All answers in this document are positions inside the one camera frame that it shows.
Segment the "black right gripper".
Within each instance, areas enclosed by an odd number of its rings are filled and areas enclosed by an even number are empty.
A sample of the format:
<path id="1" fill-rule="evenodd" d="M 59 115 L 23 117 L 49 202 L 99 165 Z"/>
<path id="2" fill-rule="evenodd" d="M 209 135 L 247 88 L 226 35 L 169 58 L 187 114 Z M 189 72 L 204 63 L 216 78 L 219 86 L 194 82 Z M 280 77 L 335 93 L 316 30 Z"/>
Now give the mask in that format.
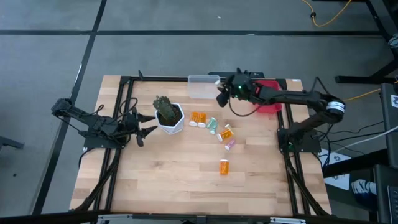
<path id="1" fill-rule="evenodd" d="M 255 90 L 256 87 L 250 77 L 251 72 L 247 70 L 242 71 L 240 68 L 236 69 L 236 73 L 231 75 L 222 82 L 217 89 L 222 94 L 228 94 L 230 98 L 238 100 L 256 101 Z"/>

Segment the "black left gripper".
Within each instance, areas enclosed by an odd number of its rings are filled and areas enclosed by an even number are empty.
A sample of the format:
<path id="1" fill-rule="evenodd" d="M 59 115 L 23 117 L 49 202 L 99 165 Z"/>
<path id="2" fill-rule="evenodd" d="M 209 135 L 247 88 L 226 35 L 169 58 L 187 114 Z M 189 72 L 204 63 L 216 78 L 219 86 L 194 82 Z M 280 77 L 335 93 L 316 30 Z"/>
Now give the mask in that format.
<path id="1" fill-rule="evenodd" d="M 119 121 L 118 131 L 123 134 L 123 138 L 125 142 L 129 142 L 131 140 L 131 134 L 135 133 L 140 123 L 145 123 L 148 121 L 152 121 L 155 119 L 155 116 L 147 116 L 137 113 L 136 108 L 132 108 L 129 112 L 122 115 L 122 119 Z M 149 128 L 142 128 L 136 133 L 136 141 L 139 147 L 144 146 L 143 139 L 153 132 L 157 126 L 151 126 Z"/>

